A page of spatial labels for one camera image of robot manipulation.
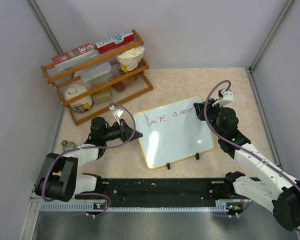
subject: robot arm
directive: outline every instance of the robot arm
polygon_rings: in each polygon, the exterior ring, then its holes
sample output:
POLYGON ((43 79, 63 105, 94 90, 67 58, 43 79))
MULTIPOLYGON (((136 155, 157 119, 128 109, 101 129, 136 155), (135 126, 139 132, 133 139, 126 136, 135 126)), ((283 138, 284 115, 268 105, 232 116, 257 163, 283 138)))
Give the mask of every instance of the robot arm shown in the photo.
MULTIPOLYGON (((81 150, 63 154, 57 161, 57 164, 54 165, 52 172, 48 176, 45 188, 46 197, 68 202, 73 195, 91 192, 96 189, 98 175, 84 173, 77 177, 77 171, 79 167, 103 156, 106 149, 97 148, 95 146, 106 147, 108 141, 121 139, 122 142, 125 142, 131 137, 133 130, 127 125, 126 121, 116 116, 115 119, 116 122, 112 126, 109 126, 103 117, 95 117, 92 119, 90 134, 85 143, 78 147, 81 150)), ((141 132, 135 131, 131 141, 141 138, 142 136, 143 134, 141 132)), ((34 191, 36 195, 42 195, 48 169, 58 155, 59 154, 56 153, 49 153, 46 156, 39 177, 35 183, 34 191)))
POLYGON ((228 140, 218 139, 221 149, 234 160, 246 165, 261 180, 254 181, 241 172, 230 172, 225 177, 224 184, 228 185, 226 189, 229 189, 229 195, 242 195, 265 207, 285 229, 292 231, 300 226, 300 192, 291 181, 299 188, 300 181, 263 156, 238 130, 239 120, 235 111, 224 107, 233 101, 233 97, 231 90, 221 89, 218 100, 209 99, 208 119, 204 117, 205 102, 193 105, 198 119, 209 121, 214 131, 228 140), (229 141, 253 153, 259 159, 233 146, 229 141))

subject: whiteboard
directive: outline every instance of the whiteboard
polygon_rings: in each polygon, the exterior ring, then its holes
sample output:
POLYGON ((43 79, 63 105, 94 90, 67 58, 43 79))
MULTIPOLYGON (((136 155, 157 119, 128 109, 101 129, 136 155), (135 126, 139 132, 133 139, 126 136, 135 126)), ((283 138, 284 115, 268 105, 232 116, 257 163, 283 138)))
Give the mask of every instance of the whiteboard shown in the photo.
POLYGON ((197 118, 194 103, 201 96, 171 102, 134 115, 136 129, 147 167, 155 169, 211 150, 212 134, 205 121, 197 118))

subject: gray floor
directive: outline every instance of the gray floor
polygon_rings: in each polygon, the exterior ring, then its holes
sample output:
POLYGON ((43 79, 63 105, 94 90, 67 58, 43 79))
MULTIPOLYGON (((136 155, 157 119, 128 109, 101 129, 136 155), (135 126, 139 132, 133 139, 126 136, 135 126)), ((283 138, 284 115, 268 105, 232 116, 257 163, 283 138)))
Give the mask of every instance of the gray floor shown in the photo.
POLYGON ((270 212, 256 203, 239 219, 210 213, 107 213, 93 220, 75 216, 49 231, 73 212, 41 212, 34 240, 297 240, 270 212))

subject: white bag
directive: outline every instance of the white bag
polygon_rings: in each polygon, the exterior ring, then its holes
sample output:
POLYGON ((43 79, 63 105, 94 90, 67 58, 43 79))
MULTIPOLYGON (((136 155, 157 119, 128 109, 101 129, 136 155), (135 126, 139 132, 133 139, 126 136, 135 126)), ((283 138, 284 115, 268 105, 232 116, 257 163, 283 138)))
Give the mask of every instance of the white bag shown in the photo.
MULTIPOLYGON (((64 99, 66 101, 87 92, 87 88, 81 84, 71 84, 64 92, 64 99)), ((90 95, 85 96, 73 103, 70 103, 70 106, 77 112, 84 112, 91 108, 92 98, 90 95)))
POLYGON ((145 53, 143 46, 137 46, 115 56, 119 70, 127 73, 136 69, 145 53))

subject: handwritten text you're a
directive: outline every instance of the handwritten text you're a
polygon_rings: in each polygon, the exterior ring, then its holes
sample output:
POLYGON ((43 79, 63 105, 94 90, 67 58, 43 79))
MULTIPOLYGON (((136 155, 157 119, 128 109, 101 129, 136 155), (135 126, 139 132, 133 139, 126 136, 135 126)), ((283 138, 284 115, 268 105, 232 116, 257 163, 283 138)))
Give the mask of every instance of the handwritten text you're a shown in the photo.
MULTIPOLYGON (((175 117, 179 117, 181 115, 184 115, 186 114, 186 110, 183 109, 183 110, 180 110, 179 112, 176 112, 174 111, 172 113, 172 116, 175 118, 175 117)), ((148 126, 151 126, 152 124, 159 124, 159 123, 163 123, 163 122, 166 122, 168 119, 167 119, 167 116, 164 114, 162 116, 158 116, 157 118, 152 118, 152 119, 149 119, 149 115, 144 115, 145 119, 146 119, 146 123, 148 124, 148 126)))

